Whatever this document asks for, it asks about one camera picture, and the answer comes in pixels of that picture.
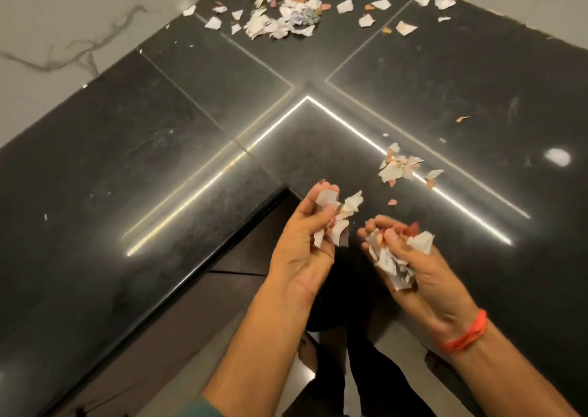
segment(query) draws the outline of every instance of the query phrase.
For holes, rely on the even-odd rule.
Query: foot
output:
[[[319,368],[319,356],[316,353],[316,347],[312,337],[304,332],[298,344],[298,358],[302,363],[316,374]]]

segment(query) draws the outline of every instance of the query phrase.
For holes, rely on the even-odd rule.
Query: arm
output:
[[[358,231],[363,239],[377,227],[385,229],[388,248],[415,271],[418,289],[396,291],[378,267],[392,296],[420,322],[437,342],[463,335],[479,309],[466,287],[451,271],[441,253],[430,255],[406,244],[393,227],[405,227],[391,218],[377,216]],[[367,252],[367,243],[362,244]],[[488,417],[579,417],[558,391],[533,368],[491,322],[481,339],[451,354],[454,367],[465,380]]]
[[[290,218],[272,255],[269,274],[255,295],[239,330],[203,391],[226,417],[272,417],[306,327],[312,302],[334,261],[334,246],[320,249],[312,235],[334,214],[316,212],[321,190],[315,185]]]

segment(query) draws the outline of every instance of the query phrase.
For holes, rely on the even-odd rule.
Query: hand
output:
[[[313,234],[326,227],[335,213],[332,205],[321,211],[316,205],[322,190],[339,192],[339,187],[321,181],[311,188],[284,227],[268,276],[268,280],[286,287],[292,301],[302,300],[310,305],[334,262],[334,244],[327,234],[320,248],[312,244]]]
[[[479,309],[466,287],[451,271],[437,248],[426,255],[415,250],[399,236],[393,227],[406,227],[405,224],[386,216],[377,216],[366,222],[365,228],[357,232],[365,239],[376,228],[384,229],[387,247],[415,271],[417,288],[395,290],[388,275],[376,266],[376,270],[386,283],[394,300],[412,317],[423,324],[432,337],[440,343],[452,341],[463,335],[472,324]],[[369,255],[369,245],[362,244],[362,249]]]

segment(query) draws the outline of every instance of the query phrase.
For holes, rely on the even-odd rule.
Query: leg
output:
[[[412,390],[401,369],[356,326],[348,331],[347,350],[364,416],[435,417]]]
[[[343,393],[345,391],[345,376],[330,356],[308,334],[303,336],[301,345],[310,345],[303,349],[310,349],[316,353],[317,363],[304,360],[307,367],[313,369],[318,366],[316,376],[298,394],[290,407],[283,413],[283,417],[333,417],[343,414]]]

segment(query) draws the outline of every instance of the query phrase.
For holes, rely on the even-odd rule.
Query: black granite counter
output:
[[[0,149],[0,415],[47,412],[281,183],[304,194],[321,178],[364,191],[353,231],[384,213],[436,234],[588,412],[588,54],[461,1],[438,23],[390,0],[360,29],[371,1],[333,7],[310,38],[251,41],[205,29],[203,0]],[[379,31],[399,20],[419,28]],[[377,176],[391,142],[426,160],[394,188]]]

